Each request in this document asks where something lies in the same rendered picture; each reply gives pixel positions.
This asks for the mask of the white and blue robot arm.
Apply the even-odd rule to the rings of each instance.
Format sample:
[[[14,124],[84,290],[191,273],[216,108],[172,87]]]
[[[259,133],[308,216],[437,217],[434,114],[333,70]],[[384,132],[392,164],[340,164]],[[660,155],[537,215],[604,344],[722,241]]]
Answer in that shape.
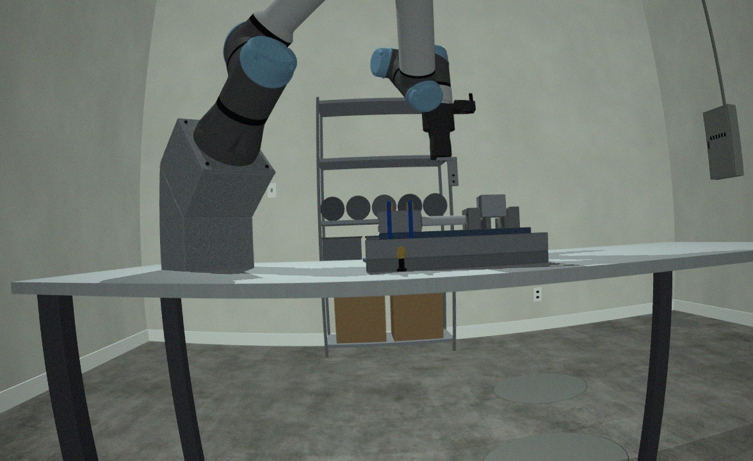
[[[297,66],[293,32],[326,0],[274,0],[225,37],[228,78],[194,130],[198,148],[225,165],[246,166],[261,149],[264,124]],[[399,49],[376,49],[371,72],[389,78],[414,109],[440,106],[451,87],[449,58],[434,41],[433,0],[395,0]],[[279,41],[278,41],[279,40]],[[400,63],[400,64],[399,64]]]

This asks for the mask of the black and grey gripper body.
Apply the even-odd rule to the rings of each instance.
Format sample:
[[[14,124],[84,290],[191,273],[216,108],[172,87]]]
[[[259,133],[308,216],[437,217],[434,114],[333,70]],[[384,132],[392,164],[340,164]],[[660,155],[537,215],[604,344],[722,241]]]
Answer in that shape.
[[[440,88],[443,92],[440,107],[429,111],[429,113],[421,113],[423,131],[428,133],[430,138],[431,160],[452,156],[450,132],[455,130],[454,114],[471,114],[475,113],[476,110],[472,93],[469,94],[469,101],[455,100],[453,103],[451,87],[440,85]]]

